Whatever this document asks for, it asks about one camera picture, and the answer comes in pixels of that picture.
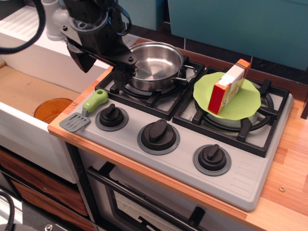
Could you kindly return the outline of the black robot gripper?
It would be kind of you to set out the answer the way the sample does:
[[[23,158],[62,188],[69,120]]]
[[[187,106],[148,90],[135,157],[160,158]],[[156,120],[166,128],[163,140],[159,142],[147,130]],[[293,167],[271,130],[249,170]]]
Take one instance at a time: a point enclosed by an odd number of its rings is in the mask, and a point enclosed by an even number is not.
[[[124,44],[124,24],[120,14],[106,14],[91,24],[73,17],[62,26],[67,38],[67,49],[77,66],[87,73],[96,60],[113,68],[113,80],[118,90],[123,90],[136,75],[137,58]]]

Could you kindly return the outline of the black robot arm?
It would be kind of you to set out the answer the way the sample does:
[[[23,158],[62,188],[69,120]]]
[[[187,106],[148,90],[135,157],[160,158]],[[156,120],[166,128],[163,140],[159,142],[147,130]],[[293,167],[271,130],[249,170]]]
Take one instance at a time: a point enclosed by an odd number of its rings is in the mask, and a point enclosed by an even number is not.
[[[122,40],[131,29],[122,21],[123,16],[130,18],[127,11],[116,0],[66,0],[64,4],[69,17],[60,31],[70,56],[85,73],[97,60],[113,66],[116,88],[123,90],[137,71],[137,59]]]

